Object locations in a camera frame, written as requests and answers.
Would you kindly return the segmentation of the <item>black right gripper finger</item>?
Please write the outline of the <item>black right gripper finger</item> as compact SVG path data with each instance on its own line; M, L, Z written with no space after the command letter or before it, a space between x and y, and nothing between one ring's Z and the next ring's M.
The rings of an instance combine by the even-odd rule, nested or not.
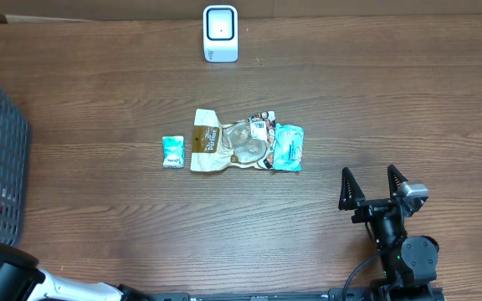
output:
M399 187L408 180L395 165L387 167L387 177L390 196L396 196Z
M338 209L355 210L359 203L365 200L365 195L357 184L355 177L347 167L344 167L341 173L341 193Z

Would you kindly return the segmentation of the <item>teal wipes packet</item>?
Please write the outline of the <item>teal wipes packet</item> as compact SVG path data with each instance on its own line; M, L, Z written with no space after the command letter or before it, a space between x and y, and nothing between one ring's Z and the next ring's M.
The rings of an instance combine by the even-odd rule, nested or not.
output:
M296 125L275 127L273 167L278 171L301 171L304 130Z

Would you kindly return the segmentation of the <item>beige porridge pouch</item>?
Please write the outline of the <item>beige porridge pouch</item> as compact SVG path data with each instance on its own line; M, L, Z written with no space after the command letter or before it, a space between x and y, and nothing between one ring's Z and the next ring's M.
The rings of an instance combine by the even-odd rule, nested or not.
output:
M223 124L215 111L196 110L190 169L215 172L235 166L272 170L276 125L273 111Z

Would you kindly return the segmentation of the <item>small teal gum pack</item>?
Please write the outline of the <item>small teal gum pack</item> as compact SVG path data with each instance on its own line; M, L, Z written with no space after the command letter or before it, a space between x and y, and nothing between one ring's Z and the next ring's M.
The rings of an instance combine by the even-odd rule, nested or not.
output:
M163 136L164 168L183 168L185 165L184 137L181 135Z

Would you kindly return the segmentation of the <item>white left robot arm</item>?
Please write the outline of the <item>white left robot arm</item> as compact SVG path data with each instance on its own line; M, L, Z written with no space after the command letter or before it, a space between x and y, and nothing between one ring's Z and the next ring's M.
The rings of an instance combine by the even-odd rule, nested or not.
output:
M124 285L80 283L38 267L38 259L0 242L0 301L151 300L148 294Z

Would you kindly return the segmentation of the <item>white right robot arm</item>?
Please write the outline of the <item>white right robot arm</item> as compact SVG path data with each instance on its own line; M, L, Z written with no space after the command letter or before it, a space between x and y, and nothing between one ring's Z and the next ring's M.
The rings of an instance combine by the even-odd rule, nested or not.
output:
M428 188L420 181L409 181L394 165L387 167L387 178L389 197L368 200L349 168L342 169L338 208L353 212L351 221L365 226L377 252L351 272L335 296L342 301L443 300L443 290L431 286L437 278L437 241L430 236L410 237L405 229L405 219L428 200ZM352 292L353 278L377 260L381 262L383 277L357 293Z

